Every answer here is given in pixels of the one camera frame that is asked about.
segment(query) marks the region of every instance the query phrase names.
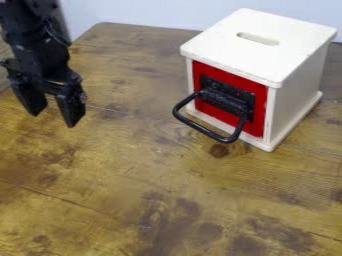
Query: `table surface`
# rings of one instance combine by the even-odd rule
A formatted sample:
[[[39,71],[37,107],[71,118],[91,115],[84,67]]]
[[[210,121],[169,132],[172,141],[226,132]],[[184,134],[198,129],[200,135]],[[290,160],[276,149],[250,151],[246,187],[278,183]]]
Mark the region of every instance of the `table surface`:
[[[99,24],[71,48],[87,116],[67,129],[0,94],[0,255],[342,252],[342,46],[322,102],[274,153],[179,123],[179,46],[198,32]]]

